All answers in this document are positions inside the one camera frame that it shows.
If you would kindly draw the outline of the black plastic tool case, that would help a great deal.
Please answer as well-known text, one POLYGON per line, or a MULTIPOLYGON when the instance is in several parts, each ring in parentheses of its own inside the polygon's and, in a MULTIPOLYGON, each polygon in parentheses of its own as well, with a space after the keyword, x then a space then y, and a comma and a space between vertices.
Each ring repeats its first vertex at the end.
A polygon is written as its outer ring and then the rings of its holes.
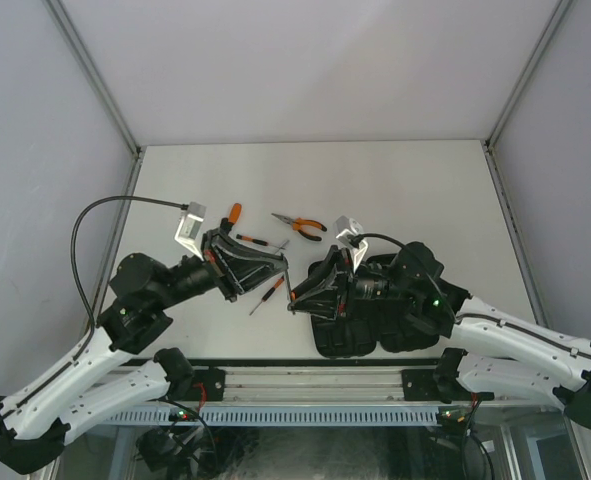
MULTIPOLYGON (((394 255, 391 276, 399 301, 362 304, 351 319, 310 316, 314 343, 326 358, 363 357, 377 346, 389 353, 428 349, 451 336, 455 314, 469 291, 441 278, 444 266, 424 244, 413 242, 394 255)), ((337 263, 335 278, 345 279, 337 263)))

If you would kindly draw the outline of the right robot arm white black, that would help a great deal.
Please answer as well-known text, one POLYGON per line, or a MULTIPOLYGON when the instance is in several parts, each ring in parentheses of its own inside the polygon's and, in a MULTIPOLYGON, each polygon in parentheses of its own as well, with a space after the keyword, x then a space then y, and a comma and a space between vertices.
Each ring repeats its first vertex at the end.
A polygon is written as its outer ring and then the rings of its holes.
POLYGON ((433 372, 440 400, 534 400, 591 430, 591 340, 501 312, 454 285, 421 242, 356 265, 333 246, 290 294, 327 358, 412 352, 449 342, 433 372))

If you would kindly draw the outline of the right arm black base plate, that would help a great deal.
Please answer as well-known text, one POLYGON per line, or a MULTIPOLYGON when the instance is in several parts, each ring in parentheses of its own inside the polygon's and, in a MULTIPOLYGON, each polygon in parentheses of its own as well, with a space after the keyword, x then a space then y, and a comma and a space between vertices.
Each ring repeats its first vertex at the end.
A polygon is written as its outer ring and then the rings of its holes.
POLYGON ((413 368, 401 371, 401 383, 404 400, 407 402, 436 401, 451 403, 452 400, 442 393, 434 379, 434 370, 413 368))

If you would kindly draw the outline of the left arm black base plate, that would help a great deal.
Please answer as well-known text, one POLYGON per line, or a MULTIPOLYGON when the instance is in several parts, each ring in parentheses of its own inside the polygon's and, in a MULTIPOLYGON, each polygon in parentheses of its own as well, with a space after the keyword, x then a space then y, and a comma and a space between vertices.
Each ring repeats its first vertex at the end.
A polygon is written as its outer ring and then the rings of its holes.
POLYGON ((179 397, 185 402, 220 402, 224 398, 226 372, 223 369, 209 367, 197 369, 188 390, 179 397))

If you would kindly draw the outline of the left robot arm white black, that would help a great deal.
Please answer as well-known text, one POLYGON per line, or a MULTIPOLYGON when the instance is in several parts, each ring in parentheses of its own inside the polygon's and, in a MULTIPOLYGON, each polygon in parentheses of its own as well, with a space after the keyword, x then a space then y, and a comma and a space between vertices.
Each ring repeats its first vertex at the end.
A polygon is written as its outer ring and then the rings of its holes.
POLYGON ((159 350, 131 374, 99 381, 170 327, 169 308, 213 289, 234 302, 287 268, 283 255, 241 245, 220 229, 204 234, 200 254, 172 267, 143 253, 125 257, 110 281, 115 299, 96 326, 38 379, 0 396, 0 462, 34 473, 116 413, 189 396, 194 369, 177 347, 159 350))

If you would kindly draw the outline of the large screwdriver black orange handle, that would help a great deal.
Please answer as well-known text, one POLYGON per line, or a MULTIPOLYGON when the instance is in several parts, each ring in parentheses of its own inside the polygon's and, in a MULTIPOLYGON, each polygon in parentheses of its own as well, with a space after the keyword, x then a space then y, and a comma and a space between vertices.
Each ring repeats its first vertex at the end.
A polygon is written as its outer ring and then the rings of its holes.
MULTIPOLYGON (((280 245, 281 249, 278 251, 281 253, 282 256, 285 256, 285 251, 287 246, 289 245, 290 240, 286 239, 282 242, 282 244, 280 245)), ((290 279, 290 267, 287 267, 286 270, 283 273, 284 276, 284 281, 285 281, 285 285, 286 285, 286 297, 287 297, 287 304, 290 304, 290 302, 292 301, 292 287, 291 287, 291 279, 290 279)))

